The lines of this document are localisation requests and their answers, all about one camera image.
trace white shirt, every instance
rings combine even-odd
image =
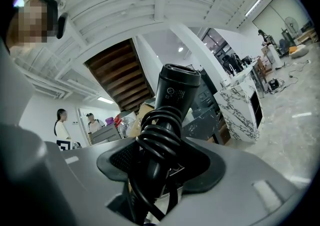
[[[55,125],[55,130],[56,130],[56,136],[58,139],[66,140],[67,138],[70,138],[70,135],[67,129],[65,128],[64,123],[58,121]]]
[[[91,133],[99,131],[105,124],[100,120],[95,120],[94,123],[89,122],[89,130]]]

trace cardboard box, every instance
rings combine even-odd
[[[139,112],[138,112],[138,115],[136,116],[136,120],[133,124],[133,127],[131,129],[131,132],[129,134],[128,137],[137,137],[138,135],[140,135],[141,133],[141,121],[143,119],[143,117],[145,116],[145,114],[147,114],[148,112],[154,110],[154,107],[146,104],[146,103],[143,103],[141,106],[140,106],[140,109],[139,109]]]

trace marble-pattern counter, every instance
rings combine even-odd
[[[251,97],[255,92],[261,104],[255,83],[248,74],[214,95],[233,139],[256,142],[259,137],[255,112],[251,103]],[[261,112],[260,126],[264,121],[262,108]]]

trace wooden staircase underside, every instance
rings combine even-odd
[[[155,95],[145,78],[132,40],[98,53],[85,64],[121,111],[138,111],[141,103]]]

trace concrete floor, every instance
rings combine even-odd
[[[298,59],[282,58],[285,67],[272,71],[267,81],[280,78],[284,86],[297,81],[289,77],[289,71],[298,77],[296,84],[282,92],[265,94],[261,98],[265,122],[260,129],[260,138],[255,144],[230,140],[227,146],[257,155],[297,186],[306,186],[319,166],[320,156],[320,47],[307,45],[309,52]],[[293,117],[311,112],[312,115]]]

